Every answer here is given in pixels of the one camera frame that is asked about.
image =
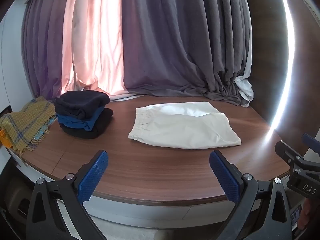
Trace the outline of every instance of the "brown wooden surface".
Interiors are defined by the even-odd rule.
[[[144,96],[112,102],[114,118],[106,132],[94,140],[73,138],[55,122],[36,150],[24,159],[52,178],[62,179],[77,172],[99,150],[109,154],[109,165],[95,195],[111,200],[150,205],[191,205],[225,199],[209,167],[212,149],[184,150],[154,147],[128,139],[135,120],[135,108],[159,103],[209,101],[226,114],[242,145],[222,148],[229,162],[256,179],[270,180],[286,173],[288,167],[274,152],[280,140],[266,122],[252,109],[215,102],[203,97],[157,98]]]
[[[320,127],[320,28],[303,0],[287,0],[293,18],[295,55],[288,103],[277,128],[280,137],[302,155],[303,133]],[[248,0],[252,20],[254,91],[250,105],[271,124],[288,68],[288,31],[282,0]]]

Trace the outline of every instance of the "light blue fabric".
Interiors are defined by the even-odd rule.
[[[79,120],[68,115],[56,114],[56,116],[58,117],[58,122],[64,124],[67,127],[91,131],[94,126],[94,123],[98,119],[99,115],[102,113],[103,109],[104,106],[97,108],[97,110],[94,112],[93,116],[90,119],[84,120]]]

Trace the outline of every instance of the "finger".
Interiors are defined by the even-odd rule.
[[[302,210],[297,222],[298,228],[300,230],[305,228],[305,226],[309,223],[309,220],[310,220],[310,217],[304,212],[304,210]]]
[[[310,201],[310,199],[307,198],[304,201],[302,210],[305,212],[306,215],[308,215],[310,213],[310,210],[311,210],[311,201]]]

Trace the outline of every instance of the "pink curtain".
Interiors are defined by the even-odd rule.
[[[67,0],[62,92],[90,89],[129,96],[123,83],[121,0]]]

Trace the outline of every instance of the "screw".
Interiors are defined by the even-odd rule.
[[[44,182],[44,178],[37,179],[37,184],[42,184]]]
[[[74,177],[74,174],[69,173],[66,175],[66,180],[71,180],[71,179],[73,179],[73,177]]]
[[[281,183],[281,179],[275,178],[275,182],[276,182],[276,184],[280,184]]]
[[[251,179],[253,178],[252,175],[249,174],[249,173],[244,174],[243,177],[244,177],[246,180],[251,180]]]

